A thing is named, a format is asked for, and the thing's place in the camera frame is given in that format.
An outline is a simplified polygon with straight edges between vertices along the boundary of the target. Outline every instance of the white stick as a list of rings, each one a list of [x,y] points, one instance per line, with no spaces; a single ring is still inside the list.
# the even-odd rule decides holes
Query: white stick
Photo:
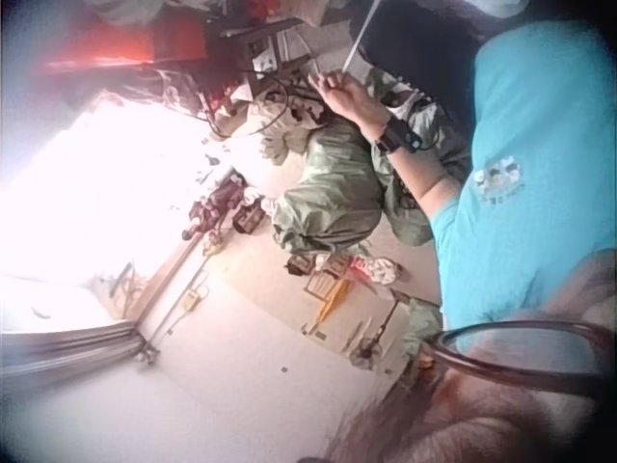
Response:
[[[370,22],[373,15],[377,11],[377,7],[379,7],[379,4],[381,2],[382,0],[373,0],[373,4],[371,5],[370,10],[368,11],[368,14],[366,15],[366,19],[364,20],[364,24],[362,25],[360,33],[358,34],[358,38],[356,39],[354,46],[351,47],[351,52],[349,53],[347,60],[345,60],[345,64],[343,65],[343,74],[347,72],[349,65],[351,65],[351,62],[354,59],[354,55],[356,54],[356,52],[358,51],[358,47],[360,46],[360,41],[362,40],[362,36],[364,35],[364,32],[366,32],[368,23]]]

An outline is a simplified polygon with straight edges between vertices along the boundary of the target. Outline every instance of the person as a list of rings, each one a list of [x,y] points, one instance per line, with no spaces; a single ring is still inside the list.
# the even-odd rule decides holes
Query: person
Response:
[[[384,140],[391,114],[357,80],[340,72],[311,80],[369,141]],[[558,319],[614,331],[615,101],[615,64],[593,28],[525,24],[475,58],[464,184],[404,143],[385,150],[431,222],[447,329]],[[413,394],[369,405],[325,460],[306,461],[547,461],[595,406],[447,369]]]

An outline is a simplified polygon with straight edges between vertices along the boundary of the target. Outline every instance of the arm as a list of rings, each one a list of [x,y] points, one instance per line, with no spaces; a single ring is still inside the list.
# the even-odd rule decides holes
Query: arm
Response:
[[[371,98],[360,82],[341,73],[320,75],[311,81],[326,104],[357,124],[369,141],[383,135],[391,112]],[[460,183],[434,156],[411,154],[401,147],[389,155],[389,160],[429,219],[461,192]]]

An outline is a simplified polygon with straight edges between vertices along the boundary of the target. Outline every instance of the yellow object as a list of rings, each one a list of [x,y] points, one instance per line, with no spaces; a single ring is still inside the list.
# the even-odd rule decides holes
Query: yellow object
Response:
[[[200,302],[200,296],[193,289],[187,289],[187,291],[184,294],[182,294],[182,298],[180,299],[179,306],[185,312],[192,312],[199,302]]]
[[[340,280],[330,293],[328,302],[324,303],[315,318],[315,324],[323,322],[344,301],[349,291],[353,288],[353,283],[349,280]]]

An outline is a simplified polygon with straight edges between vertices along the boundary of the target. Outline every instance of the curtain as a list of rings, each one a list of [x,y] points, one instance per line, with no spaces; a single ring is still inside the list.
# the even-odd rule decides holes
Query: curtain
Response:
[[[2,395],[46,387],[136,355],[145,341],[132,322],[56,333],[3,333]]]

